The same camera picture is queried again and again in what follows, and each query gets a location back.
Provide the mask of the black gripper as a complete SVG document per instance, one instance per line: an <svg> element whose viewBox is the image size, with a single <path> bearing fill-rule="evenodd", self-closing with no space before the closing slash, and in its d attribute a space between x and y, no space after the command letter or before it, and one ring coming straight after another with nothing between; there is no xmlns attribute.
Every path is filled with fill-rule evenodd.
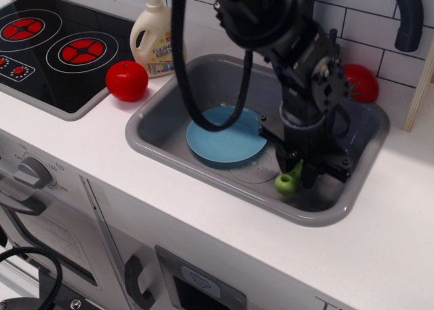
<svg viewBox="0 0 434 310"><path fill-rule="evenodd" d="M296 126L280 116L258 116L261 136L274 142L277 163L282 173L290 172L303 161L302 185L310 189L318 176L328 174L346 182L353 172L353 156L344 143L350 129L346 112L335 111L316 123Z"/></svg>

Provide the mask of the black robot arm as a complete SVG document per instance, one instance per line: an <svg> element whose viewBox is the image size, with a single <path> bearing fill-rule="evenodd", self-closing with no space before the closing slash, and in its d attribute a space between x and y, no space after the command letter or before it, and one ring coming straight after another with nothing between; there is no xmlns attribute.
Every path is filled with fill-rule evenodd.
<svg viewBox="0 0 434 310"><path fill-rule="evenodd" d="M304 8L302 0L215 0L217 17L238 46L260 54L281 84L276 116L258 118L260 133L275 143L282 172L303 163L301 180L312 187L329 174L341 182L353 160L334 132L337 118L348 121L342 101L350 85L337 45Z"/></svg>

